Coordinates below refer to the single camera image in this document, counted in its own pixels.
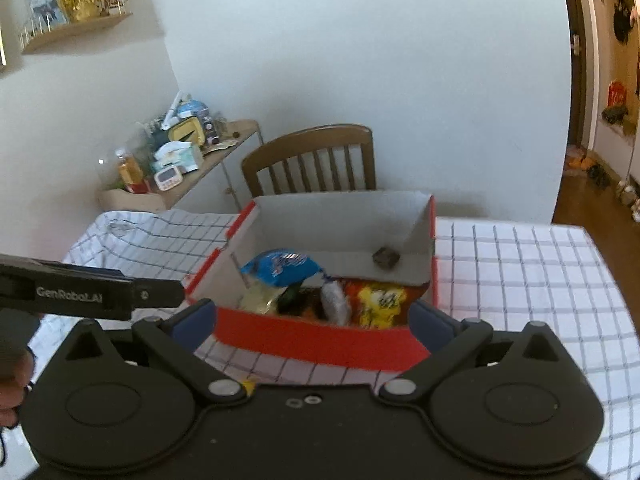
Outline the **person's left hand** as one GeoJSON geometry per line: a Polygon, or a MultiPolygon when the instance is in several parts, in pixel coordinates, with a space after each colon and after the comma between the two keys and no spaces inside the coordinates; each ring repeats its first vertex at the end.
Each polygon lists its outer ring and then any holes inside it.
{"type": "Polygon", "coordinates": [[[1,382],[0,416],[1,427],[11,428],[18,422],[17,409],[26,396],[26,388],[34,376],[36,360],[32,350],[27,349],[14,365],[13,375],[1,382]]]}

